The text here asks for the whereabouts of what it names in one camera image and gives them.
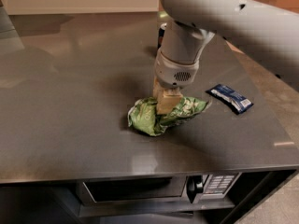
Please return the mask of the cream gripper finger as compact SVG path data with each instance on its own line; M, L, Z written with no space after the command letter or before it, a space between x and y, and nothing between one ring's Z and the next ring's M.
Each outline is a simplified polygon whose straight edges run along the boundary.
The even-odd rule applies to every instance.
M165 115L170 113L174 107L180 102L183 95L180 89L161 89L157 96L157 114Z
M159 93L163 90L161 87L157 77L154 78L153 80L153 91L152 91L152 96L154 98L158 98Z

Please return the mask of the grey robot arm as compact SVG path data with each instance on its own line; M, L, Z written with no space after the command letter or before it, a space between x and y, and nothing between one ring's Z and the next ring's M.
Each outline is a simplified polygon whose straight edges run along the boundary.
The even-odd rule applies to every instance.
M225 38L294 89L299 88L299 15L253 0L160 0L169 16L154 69L157 112L182 98L214 35Z

